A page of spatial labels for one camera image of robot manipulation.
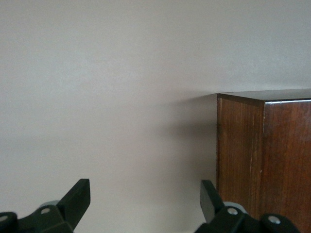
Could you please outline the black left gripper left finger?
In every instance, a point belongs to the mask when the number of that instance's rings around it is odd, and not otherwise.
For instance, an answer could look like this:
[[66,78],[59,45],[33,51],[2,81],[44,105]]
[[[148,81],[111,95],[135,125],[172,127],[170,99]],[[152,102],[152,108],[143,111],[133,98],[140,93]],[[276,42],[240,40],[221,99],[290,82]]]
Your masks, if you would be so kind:
[[0,213],[0,233],[74,233],[90,205],[90,181],[80,179],[59,201],[42,204],[30,215]]

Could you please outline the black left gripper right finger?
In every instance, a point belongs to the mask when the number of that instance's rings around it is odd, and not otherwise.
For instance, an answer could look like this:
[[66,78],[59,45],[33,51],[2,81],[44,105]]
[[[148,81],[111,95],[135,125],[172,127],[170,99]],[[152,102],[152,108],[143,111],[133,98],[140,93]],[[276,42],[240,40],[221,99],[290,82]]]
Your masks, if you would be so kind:
[[284,216],[263,214],[255,219],[235,205],[225,205],[210,180],[201,181],[200,206],[206,222],[194,233],[298,233]]

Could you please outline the dark red wooden cabinet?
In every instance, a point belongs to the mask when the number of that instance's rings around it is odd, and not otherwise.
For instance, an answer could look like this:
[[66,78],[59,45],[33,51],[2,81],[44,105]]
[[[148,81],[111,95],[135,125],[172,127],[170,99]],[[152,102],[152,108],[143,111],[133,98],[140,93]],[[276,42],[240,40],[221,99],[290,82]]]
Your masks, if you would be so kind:
[[217,95],[217,189],[311,233],[311,89]]

